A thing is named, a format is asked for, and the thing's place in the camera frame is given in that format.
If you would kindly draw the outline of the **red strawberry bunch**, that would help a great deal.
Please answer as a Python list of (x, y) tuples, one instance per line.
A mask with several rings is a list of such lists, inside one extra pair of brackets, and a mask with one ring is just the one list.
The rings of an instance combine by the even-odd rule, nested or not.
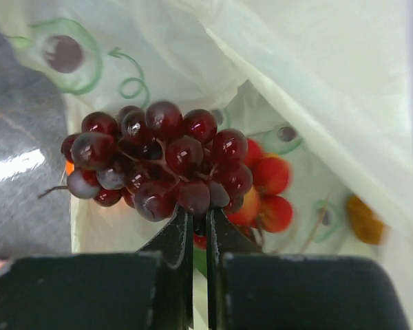
[(223, 207), (227, 219), (249, 239), (253, 230), (279, 233), (293, 222), (291, 203), (282, 193), (292, 180), (289, 163), (274, 153), (267, 153), (259, 142), (247, 139), (246, 158), (218, 160), (211, 156), (213, 143), (205, 146), (203, 175), (224, 188), (229, 202)]

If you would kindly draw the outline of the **brown fake kiwi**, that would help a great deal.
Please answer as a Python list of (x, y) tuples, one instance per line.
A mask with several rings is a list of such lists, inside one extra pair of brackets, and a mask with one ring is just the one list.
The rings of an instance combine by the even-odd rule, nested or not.
[(358, 196), (349, 196), (346, 213), (358, 240), (369, 245), (381, 244), (387, 226)]

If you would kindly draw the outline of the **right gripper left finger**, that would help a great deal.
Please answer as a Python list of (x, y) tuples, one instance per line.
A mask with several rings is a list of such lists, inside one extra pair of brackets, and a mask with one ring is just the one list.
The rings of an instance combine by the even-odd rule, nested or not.
[(192, 218), (181, 208), (137, 252), (31, 256), (0, 269), (0, 329), (188, 329)]

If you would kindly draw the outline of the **translucent green plastic bag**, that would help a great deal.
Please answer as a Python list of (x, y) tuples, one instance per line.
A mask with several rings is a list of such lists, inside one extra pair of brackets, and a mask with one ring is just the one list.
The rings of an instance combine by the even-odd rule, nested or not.
[[(406, 1), (0, 1), (17, 60), (93, 111), (210, 109), (285, 158), (289, 229), (273, 253), (358, 254), (386, 269), (413, 329), (413, 65)], [(361, 242), (346, 202), (386, 224)]]

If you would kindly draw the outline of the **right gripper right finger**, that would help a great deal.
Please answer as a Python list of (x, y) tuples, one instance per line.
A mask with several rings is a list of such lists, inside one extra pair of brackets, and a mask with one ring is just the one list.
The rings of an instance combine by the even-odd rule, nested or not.
[(408, 329), (384, 269), (360, 256), (265, 254), (206, 216), (210, 329)]

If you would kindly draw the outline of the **dark grape bunch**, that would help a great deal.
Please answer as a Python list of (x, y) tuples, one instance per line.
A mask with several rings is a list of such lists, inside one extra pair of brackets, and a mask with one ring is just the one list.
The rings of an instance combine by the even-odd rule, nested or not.
[(120, 200), (148, 221), (168, 219), (176, 208), (195, 218), (220, 208), (237, 212), (253, 186), (241, 131), (219, 129), (211, 111), (182, 113), (169, 101), (117, 116), (93, 112), (61, 154), (73, 167), (61, 190), (103, 207)]

